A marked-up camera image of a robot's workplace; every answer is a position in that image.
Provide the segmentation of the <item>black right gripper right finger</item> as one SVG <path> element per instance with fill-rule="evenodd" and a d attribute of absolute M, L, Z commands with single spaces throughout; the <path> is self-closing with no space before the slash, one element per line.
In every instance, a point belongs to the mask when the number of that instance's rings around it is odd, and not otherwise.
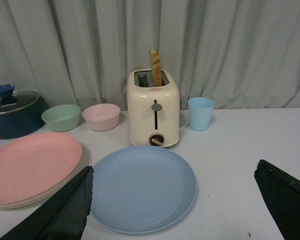
<path fill-rule="evenodd" d="M 264 159 L 254 179 L 283 238 L 300 240 L 300 180 Z"/>

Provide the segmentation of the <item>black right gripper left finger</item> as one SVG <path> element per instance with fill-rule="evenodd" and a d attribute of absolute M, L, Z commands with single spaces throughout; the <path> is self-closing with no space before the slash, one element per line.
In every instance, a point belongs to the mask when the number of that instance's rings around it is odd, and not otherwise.
<path fill-rule="evenodd" d="M 93 195 L 93 167 L 84 167 L 2 240 L 80 240 Z"/>

